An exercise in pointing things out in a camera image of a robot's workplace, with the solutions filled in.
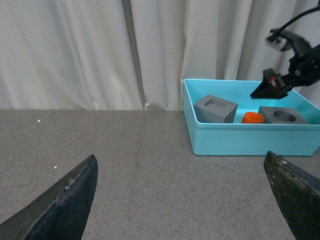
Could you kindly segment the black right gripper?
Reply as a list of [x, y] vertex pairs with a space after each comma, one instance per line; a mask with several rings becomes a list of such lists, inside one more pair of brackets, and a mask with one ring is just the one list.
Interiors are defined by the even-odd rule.
[[294, 56], [289, 60], [288, 74], [281, 79], [284, 86], [277, 83], [277, 74], [272, 68], [263, 71], [263, 80], [250, 94], [252, 99], [282, 99], [294, 87], [310, 86], [320, 80], [320, 45], [310, 47], [293, 46]]

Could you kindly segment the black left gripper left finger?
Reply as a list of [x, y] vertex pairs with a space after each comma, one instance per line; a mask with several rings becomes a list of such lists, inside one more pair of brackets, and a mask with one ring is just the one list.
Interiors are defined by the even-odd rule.
[[1, 223], [2, 240], [80, 240], [98, 180], [90, 155], [30, 204]]

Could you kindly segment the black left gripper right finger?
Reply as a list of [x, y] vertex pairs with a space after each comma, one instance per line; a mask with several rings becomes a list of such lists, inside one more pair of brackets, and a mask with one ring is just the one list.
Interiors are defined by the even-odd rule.
[[320, 238], [320, 179], [268, 151], [263, 163], [277, 205], [297, 240]]

